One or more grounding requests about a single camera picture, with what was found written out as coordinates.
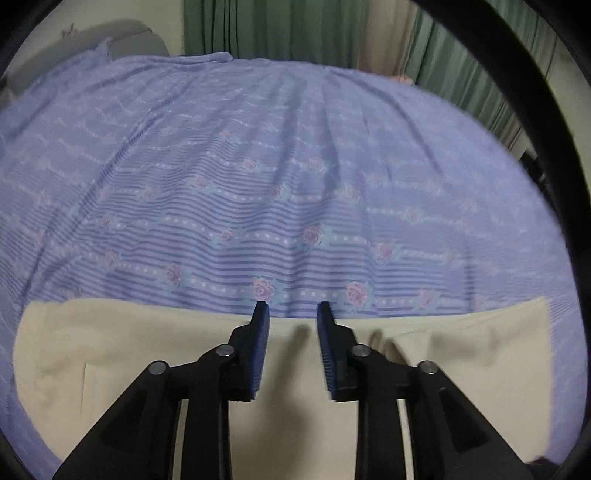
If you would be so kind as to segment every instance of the curtain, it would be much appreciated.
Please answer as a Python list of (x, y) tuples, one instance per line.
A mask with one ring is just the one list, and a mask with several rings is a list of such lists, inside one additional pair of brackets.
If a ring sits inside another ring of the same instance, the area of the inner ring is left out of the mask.
[(368, 0), (184, 0), (187, 55), (355, 67)]
[[(522, 0), (488, 0), (547, 73), (556, 35)], [(518, 130), (513, 110), (478, 61), (441, 24), (419, 10), (404, 73), (479, 120), (508, 145)]]
[(402, 74), (417, 11), (410, 0), (369, 0), (360, 70), (387, 76)]

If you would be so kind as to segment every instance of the green curtain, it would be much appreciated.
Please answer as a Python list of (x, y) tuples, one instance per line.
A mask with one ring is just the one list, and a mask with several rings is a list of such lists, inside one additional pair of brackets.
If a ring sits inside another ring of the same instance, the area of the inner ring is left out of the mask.
[[(488, 0), (543, 69), (553, 57), (556, 35), (522, 0)], [(444, 97), (478, 119), (495, 136), (514, 117), (513, 110), (484, 68), (441, 24), (419, 11), (404, 72), (419, 86)]]
[(187, 55), (355, 67), (367, 0), (184, 0)]

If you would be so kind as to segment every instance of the wall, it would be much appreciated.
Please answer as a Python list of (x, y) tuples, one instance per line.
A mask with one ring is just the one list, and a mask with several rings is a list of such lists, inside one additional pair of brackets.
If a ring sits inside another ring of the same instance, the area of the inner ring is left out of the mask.
[[(587, 185), (591, 187), (591, 87), (565, 46), (559, 45), (548, 84), (573, 133)], [(529, 139), (521, 135), (512, 149), (520, 157), (526, 148), (533, 150)]]
[(38, 51), (61, 39), (71, 24), (78, 30), (132, 18), (162, 37), (171, 55), (183, 53), (183, 0), (63, 0), (18, 50), (7, 71), (15, 70)]

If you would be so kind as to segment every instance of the cream colored blanket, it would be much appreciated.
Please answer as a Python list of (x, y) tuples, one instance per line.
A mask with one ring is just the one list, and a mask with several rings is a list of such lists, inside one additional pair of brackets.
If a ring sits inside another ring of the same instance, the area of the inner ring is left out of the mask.
[[(18, 396), (64, 459), (150, 362), (195, 361), (248, 322), (118, 300), (33, 302), (14, 347)], [(544, 454), (552, 382), (544, 299), (469, 315), (339, 323), (391, 359), (437, 362), (523, 460)], [(261, 390), (254, 402), (231, 404), (230, 425), (236, 479), (352, 478), (356, 404), (330, 401), (314, 319), (271, 319)]]

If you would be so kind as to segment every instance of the bed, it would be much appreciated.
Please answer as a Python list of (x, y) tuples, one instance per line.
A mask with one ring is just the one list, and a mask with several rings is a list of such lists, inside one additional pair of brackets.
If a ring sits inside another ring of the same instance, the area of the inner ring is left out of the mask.
[(59, 461), (16, 395), (14, 336), (29, 302), (80, 297), (396, 317), (545, 296), (546, 455), (566, 457), (586, 395), (576, 288), (552, 210), (496, 139), (384, 77), (109, 46), (0, 114), (0, 429), (36, 478)]

